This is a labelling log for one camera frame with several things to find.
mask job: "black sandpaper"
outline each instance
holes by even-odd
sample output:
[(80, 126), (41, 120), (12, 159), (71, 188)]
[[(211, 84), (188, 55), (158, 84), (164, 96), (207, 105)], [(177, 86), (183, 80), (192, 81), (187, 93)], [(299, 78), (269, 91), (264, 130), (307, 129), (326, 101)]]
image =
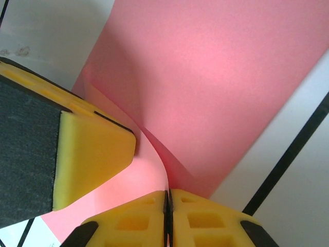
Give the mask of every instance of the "black sandpaper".
[(62, 110), (0, 76), (0, 228), (52, 211)]

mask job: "pink sheet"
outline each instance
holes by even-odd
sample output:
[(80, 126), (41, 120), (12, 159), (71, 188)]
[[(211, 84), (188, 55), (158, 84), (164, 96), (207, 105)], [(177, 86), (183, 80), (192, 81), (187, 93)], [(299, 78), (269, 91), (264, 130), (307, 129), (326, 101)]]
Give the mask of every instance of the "pink sheet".
[[(74, 90), (96, 104), (84, 83), (101, 91), (149, 152), (95, 190), (89, 213), (164, 187), (154, 149), (170, 187), (210, 196), (329, 47), (328, 13), (328, 1), (116, 0)], [(153, 172), (161, 182), (143, 189), (123, 182)]]

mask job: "pink paper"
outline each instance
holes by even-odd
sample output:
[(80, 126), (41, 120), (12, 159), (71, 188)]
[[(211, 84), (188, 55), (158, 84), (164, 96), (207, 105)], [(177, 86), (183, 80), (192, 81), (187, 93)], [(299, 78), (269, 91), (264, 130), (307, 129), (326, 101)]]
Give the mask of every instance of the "pink paper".
[(110, 112), (91, 83), (122, 109), (141, 156), (71, 213), (163, 188), (154, 149), (170, 187), (210, 196), (329, 47), (328, 13), (328, 1), (116, 0), (74, 90)]

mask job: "yellow plastic part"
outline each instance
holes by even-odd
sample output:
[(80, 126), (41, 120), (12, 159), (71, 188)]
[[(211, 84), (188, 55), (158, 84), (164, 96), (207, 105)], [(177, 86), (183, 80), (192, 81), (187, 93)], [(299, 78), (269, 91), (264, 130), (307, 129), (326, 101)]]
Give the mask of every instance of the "yellow plastic part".
[(0, 75), (72, 111), (61, 114), (53, 210), (73, 203), (131, 163), (135, 152), (135, 136), (122, 128), (113, 117), (10, 64), (0, 62)]
[(180, 189), (172, 189), (175, 247), (254, 247), (242, 220), (253, 217)]
[(163, 247), (164, 191), (87, 219), (99, 226), (86, 247)]

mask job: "white surface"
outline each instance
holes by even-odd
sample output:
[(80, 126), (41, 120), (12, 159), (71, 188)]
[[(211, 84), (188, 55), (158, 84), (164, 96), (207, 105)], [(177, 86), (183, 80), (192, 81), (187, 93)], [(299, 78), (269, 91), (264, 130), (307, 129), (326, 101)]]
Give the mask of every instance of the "white surface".
[[(242, 211), (328, 91), (329, 50), (211, 199)], [(328, 124), (323, 128), (329, 131)], [(316, 155), (326, 153), (320, 147)]]
[(279, 246), (329, 245), (328, 147), (329, 116), (254, 215)]
[(113, 3), (10, 0), (0, 31), (0, 56), (71, 89)]
[(0, 229), (0, 239), (6, 247), (16, 247), (26, 227), (27, 220)]
[(59, 247), (60, 243), (54, 236), (52, 231), (48, 228), (46, 223), (40, 218), (36, 217), (32, 227), (25, 239), (23, 247)]

